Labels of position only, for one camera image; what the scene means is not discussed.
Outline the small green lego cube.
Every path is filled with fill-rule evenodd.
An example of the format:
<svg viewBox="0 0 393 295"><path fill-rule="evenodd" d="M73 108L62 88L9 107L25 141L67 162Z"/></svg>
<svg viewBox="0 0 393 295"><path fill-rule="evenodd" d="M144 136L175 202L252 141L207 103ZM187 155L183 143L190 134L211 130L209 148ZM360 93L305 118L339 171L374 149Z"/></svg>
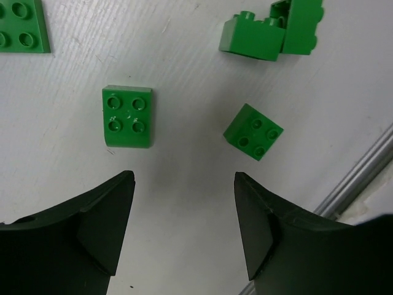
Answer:
<svg viewBox="0 0 393 295"><path fill-rule="evenodd" d="M271 4L270 17L285 29L281 53L310 55L317 45L316 29L324 16L322 0L277 1Z"/></svg>
<svg viewBox="0 0 393 295"><path fill-rule="evenodd" d="M286 19L254 18L254 13L242 11L226 21L219 50L257 60L276 61L284 42Z"/></svg>

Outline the green lego brick bottom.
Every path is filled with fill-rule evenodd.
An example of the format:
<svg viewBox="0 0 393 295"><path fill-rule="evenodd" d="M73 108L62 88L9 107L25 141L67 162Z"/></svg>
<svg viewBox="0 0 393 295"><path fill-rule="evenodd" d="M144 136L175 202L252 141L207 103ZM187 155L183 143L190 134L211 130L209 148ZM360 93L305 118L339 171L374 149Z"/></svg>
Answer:
<svg viewBox="0 0 393 295"><path fill-rule="evenodd" d="M224 131L235 148L259 161L284 131L279 125L245 103Z"/></svg>

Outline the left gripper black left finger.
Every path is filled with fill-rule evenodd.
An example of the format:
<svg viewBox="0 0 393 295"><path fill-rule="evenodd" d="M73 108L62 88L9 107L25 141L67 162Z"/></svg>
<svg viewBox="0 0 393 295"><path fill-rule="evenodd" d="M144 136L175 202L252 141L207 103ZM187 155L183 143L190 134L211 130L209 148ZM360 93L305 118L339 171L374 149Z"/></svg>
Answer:
<svg viewBox="0 0 393 295"><path fill-rule="evenodd" d="M123 171L44 211L1 224L1 294L106 294L135 188Z"/></svg>

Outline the green lego plate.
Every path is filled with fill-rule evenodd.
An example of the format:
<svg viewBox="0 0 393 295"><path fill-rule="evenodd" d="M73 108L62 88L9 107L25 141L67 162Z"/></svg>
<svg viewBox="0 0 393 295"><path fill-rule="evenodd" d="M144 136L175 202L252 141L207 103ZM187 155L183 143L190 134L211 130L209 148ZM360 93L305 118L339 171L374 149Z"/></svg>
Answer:
<svg viewBox="0 0 393 295"><path fill-rule="evenodd" d="M1 52L50 53L42 1L1 0Z"/></svg>

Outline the green lego brick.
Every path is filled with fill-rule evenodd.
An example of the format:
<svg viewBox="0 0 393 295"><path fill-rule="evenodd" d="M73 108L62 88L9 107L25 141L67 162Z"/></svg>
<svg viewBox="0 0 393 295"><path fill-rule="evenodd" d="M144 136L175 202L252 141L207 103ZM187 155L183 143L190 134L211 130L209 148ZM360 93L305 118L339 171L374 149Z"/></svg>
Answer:
<svg viewBox="0 0 393 295"><path fill-rule="evenodd" d="M259 161L284 131L279 125L245 103L224 131L235 148Z"/></svg>
<svg viewBox="0 0 393 295"><path fill-rule="evenodd" d="M102 89L102 99L104 140L108 147L151 147L151 88L108 85Z"/></svg>

